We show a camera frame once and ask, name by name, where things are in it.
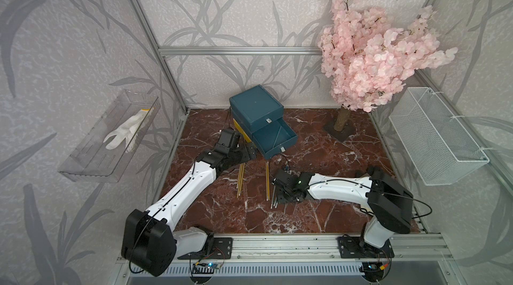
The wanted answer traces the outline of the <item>green pencil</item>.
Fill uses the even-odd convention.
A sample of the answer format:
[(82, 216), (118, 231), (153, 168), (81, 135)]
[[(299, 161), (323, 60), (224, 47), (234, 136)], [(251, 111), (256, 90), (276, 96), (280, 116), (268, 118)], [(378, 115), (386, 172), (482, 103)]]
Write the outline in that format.
[(277, 188), (275, 187), (273, 189), (273, 194), (272, 194), (271, 209), (276, 208), (277, 207), (277, 203), (278, 203), (278, 200), (277, 200)]
[(282, 131), (282, 127), (278, 126), (278, 129), (277, 129), (277, 132), (275, 135), (275, 140), (273, 142), (273, 147), (276, 147), (281, 144), (281, 131)]

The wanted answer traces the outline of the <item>teal pull-out drawer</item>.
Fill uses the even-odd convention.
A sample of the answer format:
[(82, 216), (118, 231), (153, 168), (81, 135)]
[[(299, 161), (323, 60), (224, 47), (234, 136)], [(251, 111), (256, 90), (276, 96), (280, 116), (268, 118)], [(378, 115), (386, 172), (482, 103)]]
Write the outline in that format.
[(252, 134), (253, 143), (266, 160), (285, 152), (288, 148), (294, 146), (297, 140), (296, 132), (283, 118), (269, 123)]

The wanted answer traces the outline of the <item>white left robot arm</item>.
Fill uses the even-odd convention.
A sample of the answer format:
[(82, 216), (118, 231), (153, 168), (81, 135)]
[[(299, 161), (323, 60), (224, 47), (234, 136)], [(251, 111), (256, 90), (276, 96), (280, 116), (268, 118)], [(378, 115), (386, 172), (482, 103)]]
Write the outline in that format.
[(197, 197), (222, 172), (254, 160), (253, 143), (213, 150), (198, 155), (187, 174), (147, 210), (135, 209), (126, 219), (121, 256), (153, 276), (160, 276), (173, 259), (200, 252), (207, 243), (208, 232), (201, 228), (176, 231), (180, 219)]

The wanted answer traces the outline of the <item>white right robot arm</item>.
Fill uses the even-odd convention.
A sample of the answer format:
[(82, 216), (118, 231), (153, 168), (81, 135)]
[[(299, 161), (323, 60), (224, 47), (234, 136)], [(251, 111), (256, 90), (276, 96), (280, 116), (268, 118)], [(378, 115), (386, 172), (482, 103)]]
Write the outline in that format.
[(337, 200), (355, 203), (370, 217), (357, 248), (378, 253), (396, 234), (409, 234), (413, 219), (413, 195), (379, 167), (369, 167), (359, 178), (337, 178), (311, 172), (292, 175), (278, 170), (272, 180), (274, 204), (305, 200)]

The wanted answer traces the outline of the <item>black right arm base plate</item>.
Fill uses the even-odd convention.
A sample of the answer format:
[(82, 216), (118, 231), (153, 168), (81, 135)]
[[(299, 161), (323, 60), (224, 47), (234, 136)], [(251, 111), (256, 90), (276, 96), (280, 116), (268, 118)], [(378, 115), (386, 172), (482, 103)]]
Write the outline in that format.
[(337, 238), (337, 246), (341, 258), (392, 259), (395, 257), (390, 240), (387, 240), (383, 247), (376, 248), (365, 243), (361, 237), (344, 234)]

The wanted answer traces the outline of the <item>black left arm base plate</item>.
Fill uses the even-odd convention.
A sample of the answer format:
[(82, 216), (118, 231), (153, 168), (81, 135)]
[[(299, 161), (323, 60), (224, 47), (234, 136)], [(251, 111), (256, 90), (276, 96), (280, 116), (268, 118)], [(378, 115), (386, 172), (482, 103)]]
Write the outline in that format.
[(178, 257), (178, 260), (229, 260), (232, 256), (233, 238), (210, 237), (198, 252), (191, 252)]

